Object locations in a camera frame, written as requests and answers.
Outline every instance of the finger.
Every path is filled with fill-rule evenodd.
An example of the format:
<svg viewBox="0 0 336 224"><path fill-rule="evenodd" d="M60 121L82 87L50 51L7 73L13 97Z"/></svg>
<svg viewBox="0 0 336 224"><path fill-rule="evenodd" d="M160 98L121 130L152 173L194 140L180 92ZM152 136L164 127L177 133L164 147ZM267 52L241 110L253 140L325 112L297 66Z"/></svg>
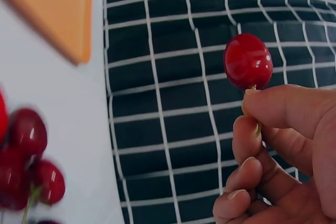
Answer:
<svg viewBox="0 0 336 224"><path fill-rule="evenodd" d="M225 191L252 190L260 182L263 168L255 157L247 158L227 179Z"/></svg>
<svg viewBox="0 0 336 224"><path fill-rule="evenodd" d="M265 211L269 205L261 200L255 200L251 203L250 207L248 208L247 212L250 216L255 215L259 212Z"/></svg>
<svg viewBox="0 0 336 224"><path fill-rule="evenodd" d="M234 219L243 215L250 203L251 198L246 190L224 193L216 199L213 215L217 219Z"/></svg>
<svg viewBox="0 0 336 224"><path fill-rule="evenodd" d="M334 106L335 91L294 85L246 90L244 95L244 111L263 125L293 128L309 139L314 138L319 121Z"/></svg>
<svg viewBox="0 0 336 224"><path fill-rule="evenodd" d="M336 91L284 85L246 92L244 109L269 127L293 128L314 139L313 172L324 213L336 219Z"/></svg>
<svg viewBox="0 0 336 224"><path fill-rule="evenodd" d="M216 224L242 224L248 218L247 214L243 214L234 219L223 219L214 217Z"/></svg>
<svg viewBox="0 0 336 224"><path fill-rule="evenodd" d="M244 224L279 224L288 222L289 216L287 216L279 207L271 207L267 211L262 211L256 215L251 216L245 220Z"/></svg>
<svg viewBox="0 0 336 224"><path fill-rule="evenodd" d="M234 155L238 164L250 156L254 156L260 161L263 176L258 189L272 204L276 204L279 199L300 183L287 174L269 156L262 145L261 137L255 137L256 127L257 122L253 118L247 116L237 118L234 124L232 143Z"/></svg>
<svg viewBox="0 0 336 224"><path fill-rule="evenodd" d="M262 139L287 163L295 166L308 176L313 175L313 141L294 129L277 129L264 126Z"/></svg>

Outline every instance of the orange object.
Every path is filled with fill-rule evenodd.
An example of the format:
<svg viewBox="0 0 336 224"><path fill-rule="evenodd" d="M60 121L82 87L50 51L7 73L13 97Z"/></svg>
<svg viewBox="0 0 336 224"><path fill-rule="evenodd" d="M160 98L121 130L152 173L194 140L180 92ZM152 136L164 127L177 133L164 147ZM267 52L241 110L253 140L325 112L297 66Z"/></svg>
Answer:
<svg viewBox="0 0 336 224"><path fill-rule="evenodd" d="M90 60L92 0L10 1L70 61Z"/></svg>

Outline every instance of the fingernail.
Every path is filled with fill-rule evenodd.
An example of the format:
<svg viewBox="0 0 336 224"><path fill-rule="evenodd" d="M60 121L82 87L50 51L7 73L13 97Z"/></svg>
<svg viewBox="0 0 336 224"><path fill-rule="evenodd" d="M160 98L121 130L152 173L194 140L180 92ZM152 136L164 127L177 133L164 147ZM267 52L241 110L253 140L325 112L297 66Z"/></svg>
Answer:
<svg viewBox="0 0 336 224"><path fill-rule="evenodd" d="M247 159L245 159L245 161L242 163L242 165L240 166L241 168L247 163L247 161L253 159L254 157L248 157Z"/></svg>
<svg viewBox="0 0 336 224"><path fill-rule="evenodd" d="M258 93L258 92L260 92L260 90L257 90L257 89L246 89L245 90L245 94L247 94L247 95L255 94L255 93Z"/></svg>
<svg viewBox="0 0 336 224"><path fill-rule="evenodd" d="M231 199L233 199L234 197L236 197L237 194L241 193L242 191L245 191L245 190L242 189L242 190L233 191L232 193L230 193L230 194L227 196L227 198L228 198L229 200L231 200Z"/></svg>

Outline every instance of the cherry cluster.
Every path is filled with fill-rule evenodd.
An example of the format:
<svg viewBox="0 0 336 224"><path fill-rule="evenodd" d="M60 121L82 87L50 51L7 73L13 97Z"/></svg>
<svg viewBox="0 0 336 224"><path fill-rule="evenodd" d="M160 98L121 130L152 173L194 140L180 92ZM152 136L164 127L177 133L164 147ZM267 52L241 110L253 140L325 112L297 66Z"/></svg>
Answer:
<svg viewBox="0 0 336 224"><path fill-rule="evenodd" d="M37 203L52 206L65 193L62 172L53 162L43 158L47 147L47 130L40 115L31 108L7 113L0 92L0 208L25 210ZM58 224L51 220L39 224Z"/></svg>
<svg viewBox="0 0 336 224"><path fill-rule="evenodd" d="M273 62L265 44L255 35L239 34L226 45L224 70L230 82L239 89L262 89L273 73ZM256 136L260 134L258 123Z"/></svg>

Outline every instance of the cherry stem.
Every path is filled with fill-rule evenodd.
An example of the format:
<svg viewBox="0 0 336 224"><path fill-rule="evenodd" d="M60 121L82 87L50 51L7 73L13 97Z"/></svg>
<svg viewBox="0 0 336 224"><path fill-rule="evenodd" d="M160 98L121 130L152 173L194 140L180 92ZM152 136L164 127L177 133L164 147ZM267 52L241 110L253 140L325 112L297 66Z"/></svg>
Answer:
<svg viewBox="0 0 336 224"><path fill-rule="evenodd" d="M29 209L35 204L36 200L40 197L42 187L35 188L33 185L30 187L30 197L28 199L28 204L25 208L25 211L22 216L21 224L26 224Z"/></svg>
<svg viewBox="0 0 336 224"><path fill-rule="evenodd" d="M251 87L251 89L253 90L256 90L257 87L254 85ZM262 124L258 121L258 127L257 127L257 131L256 131L256 137L258 137L261 133L261 127L262 127Z"/></svg>

